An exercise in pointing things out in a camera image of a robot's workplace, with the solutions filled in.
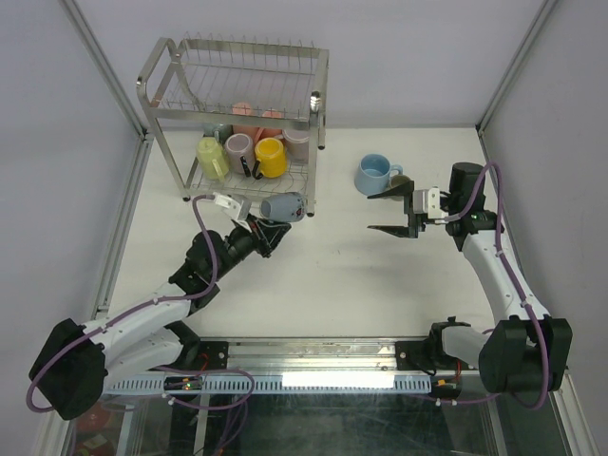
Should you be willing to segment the lilac mug black handle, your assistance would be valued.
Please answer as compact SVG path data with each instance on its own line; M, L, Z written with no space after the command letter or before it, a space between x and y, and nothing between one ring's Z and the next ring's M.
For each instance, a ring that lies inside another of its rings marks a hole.
M233 172L247 178L257 175L257 158L250 136L243 133L233 134L226 140L224 150Z

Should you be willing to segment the grey white small mug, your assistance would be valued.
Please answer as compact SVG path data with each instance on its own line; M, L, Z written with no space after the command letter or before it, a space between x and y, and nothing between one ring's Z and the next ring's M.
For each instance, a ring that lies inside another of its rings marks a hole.
M298 222L306 215L306 199L297 192L272 195L259 205L260 214L276 222Z

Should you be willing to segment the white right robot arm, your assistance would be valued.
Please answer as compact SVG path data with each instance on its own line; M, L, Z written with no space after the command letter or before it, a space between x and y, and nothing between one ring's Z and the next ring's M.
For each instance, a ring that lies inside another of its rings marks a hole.
M430 224L445 227L479 279L495 321L490 332L454 317L434 323L408 361L427 372L461 362L479 372L490 394L536 392L543 399L561 387L573 332L566 319L551 316L517 267L506 245L504 209L485 208L488 171L501 173L493 161L456 162L445 192L408 181L379 195L402 200L407 217L406 225L379 226L380 232L416 239Z

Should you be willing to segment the grey-blue round ceramic cup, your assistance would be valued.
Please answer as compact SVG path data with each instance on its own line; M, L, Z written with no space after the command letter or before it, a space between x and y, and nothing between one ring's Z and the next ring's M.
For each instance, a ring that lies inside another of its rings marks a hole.
M202 128L205 137L214 138L220 144L225 144L234 134L233 126L227 123L204 123Z

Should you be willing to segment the lilac mug with handle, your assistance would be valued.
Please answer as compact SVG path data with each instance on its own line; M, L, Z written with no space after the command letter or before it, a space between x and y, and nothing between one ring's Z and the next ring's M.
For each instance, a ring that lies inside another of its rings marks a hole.
M295 162L307 162L309 159L309 132L283 129L282 136L291 159Z

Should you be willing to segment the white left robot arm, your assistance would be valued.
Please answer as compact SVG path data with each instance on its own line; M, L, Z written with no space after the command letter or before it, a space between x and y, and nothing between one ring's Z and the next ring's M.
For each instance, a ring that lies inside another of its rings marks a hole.
M179 269L143 303L86 323L57 323L28 373L28 408L70 421L91 409L106 388L133 375L193 368L200 339L185 318L206 307L219 293L219 280L247 256L269 257L291 228L249 215L226 236L202 230ZM35 391L47 407L34 404Z

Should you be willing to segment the pale green mug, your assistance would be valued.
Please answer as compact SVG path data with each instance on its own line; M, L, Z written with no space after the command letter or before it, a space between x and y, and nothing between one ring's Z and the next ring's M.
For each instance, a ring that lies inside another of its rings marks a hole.
M222 145L215 138L202 137L196 152L202 175L211 181L225 181L230 167Z

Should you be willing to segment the yellow mug black handle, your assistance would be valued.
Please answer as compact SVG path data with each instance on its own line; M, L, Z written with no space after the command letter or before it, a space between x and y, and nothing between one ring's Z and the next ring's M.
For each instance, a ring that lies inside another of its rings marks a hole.
M265 138L255 147L256 162L252 175L256 180L262 178L275 179L287 170L287 157L282 140Z

